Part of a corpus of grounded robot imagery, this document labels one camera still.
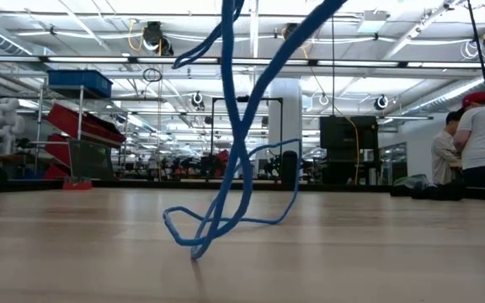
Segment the black monitor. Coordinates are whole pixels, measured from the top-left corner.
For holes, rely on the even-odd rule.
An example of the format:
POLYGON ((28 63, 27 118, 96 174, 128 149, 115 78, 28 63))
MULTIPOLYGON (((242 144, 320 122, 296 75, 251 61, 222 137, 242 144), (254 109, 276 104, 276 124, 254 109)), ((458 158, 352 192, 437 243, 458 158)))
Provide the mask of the black monitor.
POLYGON ((374 116, 319 118, 320 147, 332 162, 356 162, 361 150, 378 149, 378 124, 374 116))

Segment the white building column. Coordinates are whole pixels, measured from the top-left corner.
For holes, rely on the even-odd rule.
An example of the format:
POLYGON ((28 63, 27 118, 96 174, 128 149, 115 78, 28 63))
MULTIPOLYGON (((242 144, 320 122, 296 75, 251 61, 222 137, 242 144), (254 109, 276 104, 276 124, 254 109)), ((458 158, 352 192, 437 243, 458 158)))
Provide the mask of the white building column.
POLYGON ((299 79, 276 78, 269 85, 269 144, 301 138, 302 90, 299 79))

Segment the blue plastic tote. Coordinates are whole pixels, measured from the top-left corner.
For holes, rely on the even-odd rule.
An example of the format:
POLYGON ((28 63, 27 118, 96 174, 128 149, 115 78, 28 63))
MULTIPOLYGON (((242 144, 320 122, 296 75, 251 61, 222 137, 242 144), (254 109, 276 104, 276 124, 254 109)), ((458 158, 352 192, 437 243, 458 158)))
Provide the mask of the blue plastic tote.
POLYGON ((110 98, 112 82, 95 70, 49 70, 48 88, 68 98, 110 98))

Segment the black aluminium table frame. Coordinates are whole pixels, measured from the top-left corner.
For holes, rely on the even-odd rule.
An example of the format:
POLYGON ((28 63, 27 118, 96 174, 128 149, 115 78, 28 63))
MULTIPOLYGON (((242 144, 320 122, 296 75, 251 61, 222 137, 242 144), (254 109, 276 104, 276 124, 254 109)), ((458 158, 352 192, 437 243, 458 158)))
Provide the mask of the black aluminium table frame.
MULTIPOLYGON (((19 191, 39 191, 62 189, 62 180, 8 180, 0 181, 0 193, 19 191)), ((144 180, 105 181, 94 180, 95 188, 110 189, 219 189, 219 183, 207 182, 148 182, 144 180)), ((390 193, 391 186, 380 185, 340 185, 340 184, 301 184, 300 192, 351 192, 351 193, 390 193)), ((466 187, 463 199, 485 200, 485 188, 466 187)))

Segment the metal shelf rack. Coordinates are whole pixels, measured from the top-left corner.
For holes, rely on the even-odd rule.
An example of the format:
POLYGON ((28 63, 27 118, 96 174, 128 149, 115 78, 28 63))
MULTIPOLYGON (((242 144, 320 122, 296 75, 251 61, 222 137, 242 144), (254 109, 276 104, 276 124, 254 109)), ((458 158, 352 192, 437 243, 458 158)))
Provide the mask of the metal shelf rack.
MULTIPOLYGON (((81 94, 80 94, 80 97, 79 97, 79 105, 78 105, 78 109, 77 109, 77 110, 74 110, 74 109, 73 109, 74 111, 77 111, 77 112, 79 113, 79 115, 82 115, 82 113, 88 113, 88 112, 85 112, 85 111, 83 110, 83 101, 84 101, 84 97, 83 97, 83 89, 81 89, 81 94)), ((81 139, 80 139, 80 136, 78 136, 78 137, 77 137, 77 139, 74 139, 74 138, 72 138, 71 136, 69 136, 67 133, 63 132, 62 130, 59 130, 59 131, 60 131, 60 133, 59 133, 58 135, 67 136, 67 137, 68 137, 68 141, 70 141, 70 140, 78 140, 78 141, 83 141, 83 140, 81 140, 81 139)), ((45 144, 46 144, 46 143, 47 143, 47 141, 46 141, 46 142, 44 142, 44 143, 42 144, 42 146, 44 147, 44 150, 45 150, 45 144)), ((51 160, 50 164, 51 164, 51 163, 61 164, 61 163, 60 163, 59 161, 57 161, 57 160, 56 160, 54 157, 53 157, 53 159, 51 160)), ((69 175, 68 175, 68 177, 67 177, 67 178, 70 178, 70 177, 71 177, 71 169, 70 169, 70 166, 69 166, 69 167, 67 167, 67 168, 69 169, 69 175)))

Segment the small red box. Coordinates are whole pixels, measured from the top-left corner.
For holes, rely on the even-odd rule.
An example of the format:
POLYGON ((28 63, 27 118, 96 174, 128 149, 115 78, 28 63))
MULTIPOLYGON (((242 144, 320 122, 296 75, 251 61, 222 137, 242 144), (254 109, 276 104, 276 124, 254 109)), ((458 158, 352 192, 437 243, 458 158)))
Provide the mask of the small red box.
POLYGON ((62 185, 64 190, 90 190, 92 187, 90 179, 78 177, 66 178, 62 185))

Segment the thin vertical pole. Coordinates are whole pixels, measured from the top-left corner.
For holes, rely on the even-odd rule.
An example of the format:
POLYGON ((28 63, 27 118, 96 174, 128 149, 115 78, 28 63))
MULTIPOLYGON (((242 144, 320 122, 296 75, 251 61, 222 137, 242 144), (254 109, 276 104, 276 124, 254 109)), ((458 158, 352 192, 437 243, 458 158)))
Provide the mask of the thin vertical pole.
POLYGON ((331 96, 332 96, 332 100, 330 101, 330 104, 331 104, 331 115, 334 116, 335 115, 335 88, 336 88, 336 84, 335 84, 335 76, 336 76, 336 72, 335 72, 335 25, 334 25, 334 13, 331 15, 331 51, 332 51, 332 55, 331 55, 331 59, 332 59, 332 93, 331 93, 331 96))

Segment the red plastic bin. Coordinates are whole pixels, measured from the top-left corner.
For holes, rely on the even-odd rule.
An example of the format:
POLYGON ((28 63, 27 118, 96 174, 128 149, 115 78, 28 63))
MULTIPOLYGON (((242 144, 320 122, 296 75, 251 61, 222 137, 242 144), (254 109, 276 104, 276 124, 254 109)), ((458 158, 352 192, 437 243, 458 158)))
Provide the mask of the red plastic bin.
POLYGON ((58 134, 48 136, 45 144, 45 151, 52 155, 61 164, 69 167, 71 165, 68 137, 58 134))
POLYGON ((44 179, 64 179, 69 175, 69 169, 65 165, 51 163, 44 174, 44 179))
POLYGON ((80 136, 81 140, 103 144, 111 148, 119 148, 125 142, 125 136, 117 130, 114 124, 89 113, 79 115, 77 111, 59 104, 52 107, 46 120, 74 139, 80 136))

